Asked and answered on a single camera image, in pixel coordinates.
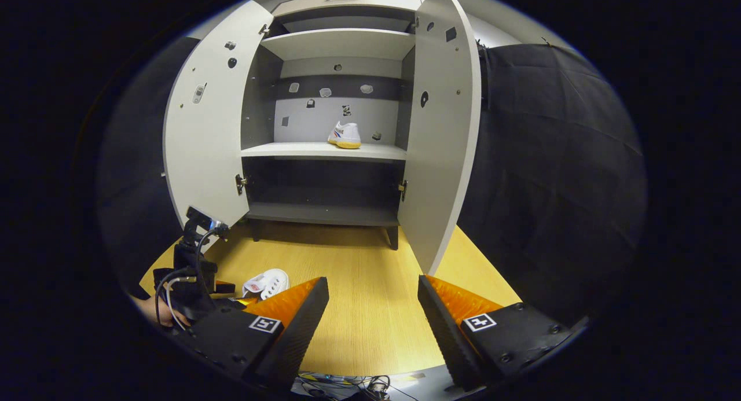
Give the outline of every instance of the cabinet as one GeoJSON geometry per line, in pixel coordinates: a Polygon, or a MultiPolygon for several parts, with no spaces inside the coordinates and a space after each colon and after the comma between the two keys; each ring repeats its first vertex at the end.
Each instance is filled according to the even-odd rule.
{"type": "Polygon", "coordinates": [[[198,44],[170,93],[175,211],[181,224],[192,205],[230,225],[386,227],[392,247],[401,225],[433,274],[468,186],[480,103],[457,0],[293,0],[273,13],[249,1],[198,44]],[[359,149],[326,142],[338,120],[357,122],[359,149]]]}

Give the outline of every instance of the person's hand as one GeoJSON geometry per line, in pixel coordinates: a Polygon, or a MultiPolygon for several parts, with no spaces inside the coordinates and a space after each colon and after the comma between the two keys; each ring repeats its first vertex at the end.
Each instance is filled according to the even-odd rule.
{"type": "MultiPolygon", "coordinates": [[[[153,323],[157,322],[157,313],[154,308],[154,297],[150,297],[149,299],[138,299],[132,296],[131,299],[134,301],[135,304],[137,304],[137,307],[140,308],[141,313],[143,313],[146,318],[148,318],[153,323]]],[[[172,327],[174,320],[172,313],[170,313],[170,308],[167,306],[167,303],[165,303],[164,300],[162,300],[161,298],[158,299],[158,303],[159,324],[166,327],[172,327]]],[[[175,309],[173,309],[173,311],[175,312],[175,316],[178,317],[178,320],[180,320],[180,323],[186,326],[190,326],[190,322],[188,322],[186,316],[175,309]]]]}

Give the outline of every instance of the white shelf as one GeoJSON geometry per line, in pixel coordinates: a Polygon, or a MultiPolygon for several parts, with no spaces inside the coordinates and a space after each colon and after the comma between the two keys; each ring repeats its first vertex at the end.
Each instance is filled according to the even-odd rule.
{"type": "Polygon", "coordinates": [[[414,35],[392,30],[337,28],[307,30],[264,39],[261,45],[283,61],[318,57],[367,57],[402,61],[414,35]]]}
{"type": "Polygon", "coordinates": [[[344,149],[328,142],[273,142],[241,151],[242,156],[330,156],[355,159],[394,159],[406,161],[407,151],[394,145],[362,144],[344,149]]]}

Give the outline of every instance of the cabinet door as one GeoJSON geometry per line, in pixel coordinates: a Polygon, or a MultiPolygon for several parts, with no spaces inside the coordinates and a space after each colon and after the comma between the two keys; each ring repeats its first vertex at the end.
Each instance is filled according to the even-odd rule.
{"type": "Polygon", "coordinates": [[[481,69],[458,0],[424,0],[416,13],[414,95],[399,224],[421,270],[434,274],[463,204],[476,151],[481,69]]]}
{"type": "Polygon", "coordinates": [[[237,174],[243,176],[241,103],[260,30],[272,21],[267,10],[249,1],[206,35],[175,80],[164,114],[163,147],[167,187],[181,226],[191,205],[229,225],[249,211],[235,182],[237,174]],[[234,43],[231,50],[228,42],[234,43]]]}

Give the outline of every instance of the door hinge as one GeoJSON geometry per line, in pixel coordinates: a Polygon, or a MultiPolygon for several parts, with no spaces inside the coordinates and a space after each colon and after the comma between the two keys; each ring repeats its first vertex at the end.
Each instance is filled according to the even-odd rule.
{"type": "Polygon", "coordinates": [[[247,177],[242,178],[239,174],[234,176],[236,182],[236,193],[241,196],[241,191],[247,187],[247,177]]]}
{"type": "Polygon", "coordinates": [[[399,184],[399,191],[402,192],[402,201],[404,201],[407,198],[407,180],[399,184]]]}

